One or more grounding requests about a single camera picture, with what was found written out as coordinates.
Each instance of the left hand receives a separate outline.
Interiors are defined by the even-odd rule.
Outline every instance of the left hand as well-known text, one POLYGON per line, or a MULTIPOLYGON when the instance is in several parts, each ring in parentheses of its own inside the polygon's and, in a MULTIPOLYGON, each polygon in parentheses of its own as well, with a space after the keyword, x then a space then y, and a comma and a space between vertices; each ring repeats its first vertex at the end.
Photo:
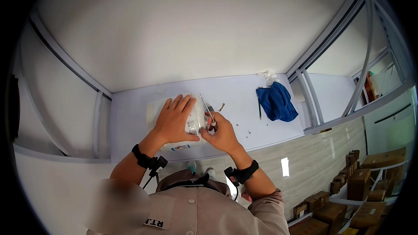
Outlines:
POLYGON ((153 131, 161 143, 177 143, 181 141, 199 141, 197 135, 188 134, 184 130, 185 123, 191 109, 196 103, 196 98, 191 98, 191 95, 177 96, 173 102, 169 98, 158 116, 157 122, 153 131))

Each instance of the right hand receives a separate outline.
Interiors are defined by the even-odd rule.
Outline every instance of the right hand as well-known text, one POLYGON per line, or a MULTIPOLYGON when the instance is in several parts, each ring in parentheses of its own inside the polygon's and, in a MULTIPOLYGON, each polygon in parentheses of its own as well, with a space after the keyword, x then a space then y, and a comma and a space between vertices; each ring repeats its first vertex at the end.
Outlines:
POLYGON ((235 136, 232 123, 219 112, 211 112, 211 114, 217 123, 218 130, 215 134, 210 134, 206 129, 202 128, 200 129, 202 138, 212 144, 216 149, 225 151, 228 154, 237 149, 243 149, 243 146, 238 142, 237 137, 235 136))

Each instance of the pencil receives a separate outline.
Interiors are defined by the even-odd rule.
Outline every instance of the pencil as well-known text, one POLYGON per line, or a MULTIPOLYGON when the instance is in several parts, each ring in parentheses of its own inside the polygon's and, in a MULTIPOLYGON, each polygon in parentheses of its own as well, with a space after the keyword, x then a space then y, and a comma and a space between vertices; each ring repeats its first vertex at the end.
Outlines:
POLYGON ((257 96, 257 99, 258 99, 258 113, 259 113, 259 115, 260 115, 260 120, 261 120, 261 104, 260 104, 260 97, 259 97, 259 96, 257 96))

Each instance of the white shelf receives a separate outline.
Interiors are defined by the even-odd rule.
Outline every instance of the white shelf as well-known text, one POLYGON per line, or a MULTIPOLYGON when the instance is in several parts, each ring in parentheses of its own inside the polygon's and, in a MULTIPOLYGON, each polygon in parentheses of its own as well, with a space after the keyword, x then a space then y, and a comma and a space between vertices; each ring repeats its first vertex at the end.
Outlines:
MULTIPOLYGON (((280 83, 289 91, 293 106, 298 110, 287 77, 277 76, 280 83)), ((231 121, 238 141, 247 151, 303 136, 299 116, 288 123, 280 120, 270 121, 262 109, 262 120, 260 120, 255 93, 258 86, 266 87, 266 79, 256 75, 230 76, 174 82, 112 94, 111 160, 122 160, 132 147, 146 136, 145 114, 150 102, 180 93, 201 93, 214 110, 218 110, 224 102, 222 114, 231 121)), ((207 159, 226 154, 210 144, 205 144, 196 148, 160 153, 160 155, 163 155, 169 162, 175 162, 207 159)))

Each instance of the white tissue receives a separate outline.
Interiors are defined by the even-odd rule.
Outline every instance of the white tissue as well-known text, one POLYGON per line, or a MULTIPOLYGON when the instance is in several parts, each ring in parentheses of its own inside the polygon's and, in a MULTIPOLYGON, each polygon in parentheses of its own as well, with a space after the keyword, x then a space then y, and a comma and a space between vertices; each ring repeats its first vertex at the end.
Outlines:
POLYGON ((280 82, 280 80, 277 79, 276 74, 270 69, 267 69, 265 72, 258 72, 257 75, 264 76, 265 79, 267 79, 268 86, 272 85, 274 82, 280 82))

